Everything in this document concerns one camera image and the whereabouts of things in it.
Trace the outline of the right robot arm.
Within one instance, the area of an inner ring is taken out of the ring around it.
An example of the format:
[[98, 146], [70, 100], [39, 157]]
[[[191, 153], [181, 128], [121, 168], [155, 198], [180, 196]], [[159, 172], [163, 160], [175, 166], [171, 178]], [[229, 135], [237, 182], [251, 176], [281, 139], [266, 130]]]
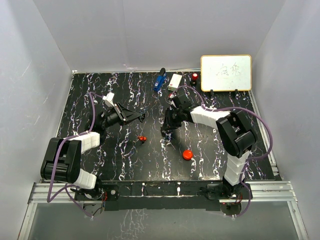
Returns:
[[245, 185], [244, 168], [257, 134], [247, 122], [241, 109], [214, 110], [204, 104], [193, 104], [185, 94], [170, 94], [170, 107], [165, 110], [161, 132], [168, 133], [182, 126], [182, 122], [201, 124], [218, 130], [227, 153], [227, 167], [219, 184], [208, 184], [200, 191], [208, 199], [233, 199]]

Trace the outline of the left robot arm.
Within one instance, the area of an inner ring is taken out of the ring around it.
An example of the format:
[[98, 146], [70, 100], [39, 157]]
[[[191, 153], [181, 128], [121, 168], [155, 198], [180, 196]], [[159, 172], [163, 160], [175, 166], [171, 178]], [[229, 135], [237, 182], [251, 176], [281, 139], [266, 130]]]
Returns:
[[84, 134], [67, 140], [58, 137], [50, 139], [40, 169], [41, 177], [50, 180], [54, 174], [54, 181], [85, 189], [91, 199], [99, 199], [104, 188], [96, 183], [96, 175], [81, 169], [81, 155], [104, 143], [107, 128], [115, 124], [127, 125], [135, 120], [142, 122], [144, 118], [144, 113], [129, 110], [119, 102], [106, 111], [91, 114]]

